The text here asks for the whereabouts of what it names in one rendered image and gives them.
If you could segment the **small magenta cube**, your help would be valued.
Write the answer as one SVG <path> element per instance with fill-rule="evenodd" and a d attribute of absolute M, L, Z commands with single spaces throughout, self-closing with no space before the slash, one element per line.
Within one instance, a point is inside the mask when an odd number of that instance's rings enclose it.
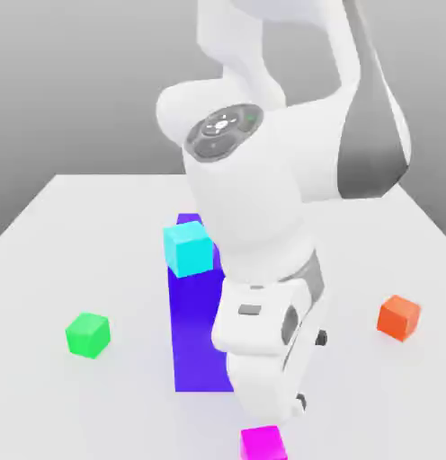
<path fill-rule="evenodd" d="M 240 460 L 288 460 L 277 426 L 242 429 Z"/>

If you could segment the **small orange cube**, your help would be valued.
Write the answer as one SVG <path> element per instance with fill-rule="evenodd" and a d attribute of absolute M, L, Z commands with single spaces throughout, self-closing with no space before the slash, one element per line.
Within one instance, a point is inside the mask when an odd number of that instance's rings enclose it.
<path fill-rule="evenodd" d="M 415 331 L 420 314 L 420 305 L 393 295 L 380 307 L 377 330 L 404 342 Z"/>

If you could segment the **small cyan cube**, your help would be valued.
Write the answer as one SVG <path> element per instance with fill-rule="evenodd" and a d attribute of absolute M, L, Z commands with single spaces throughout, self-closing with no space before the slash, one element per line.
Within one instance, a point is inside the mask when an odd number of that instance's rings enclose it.
<path fill-rule="evenodd" d="M 213 269 L 213 242 L 199 221 L 163 229 L 165 261 L 177 278 Z"/>

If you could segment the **large purple box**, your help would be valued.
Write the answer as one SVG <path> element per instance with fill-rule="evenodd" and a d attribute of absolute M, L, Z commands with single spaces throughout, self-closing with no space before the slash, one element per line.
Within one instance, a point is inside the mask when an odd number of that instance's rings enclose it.
<path fill-rule="evenodd" d="M 231 393 L 226 354 L 216 350 L 211 329 L 225 275 L 219 249 L 213 249 L 213 267 L 201 274 L 177 278 L 168 271 L 169 305 L 177 392 Z"/>

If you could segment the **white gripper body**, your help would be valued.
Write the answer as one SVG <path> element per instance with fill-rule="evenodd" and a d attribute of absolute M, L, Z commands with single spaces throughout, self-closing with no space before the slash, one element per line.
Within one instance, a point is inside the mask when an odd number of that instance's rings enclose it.
<path fill-rule="evenodd" d="M 284 423 L 305 413 L 301 382 L 316 340 L 317 324 L 306 320 L 289 352 L 280 357 L 228 356 L 228 376 L 247 415 L 258 423 Z"/>

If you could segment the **small green cube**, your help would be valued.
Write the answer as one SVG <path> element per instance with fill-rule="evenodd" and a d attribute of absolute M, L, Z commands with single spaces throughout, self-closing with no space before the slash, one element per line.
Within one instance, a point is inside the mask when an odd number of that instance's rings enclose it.
<path fill-rule="evenodd" d="M 111 341 L 109 319 L 98 314 L 81 313 L 65 333 L 69 351 L 85 358 L 97 358 Z"/>

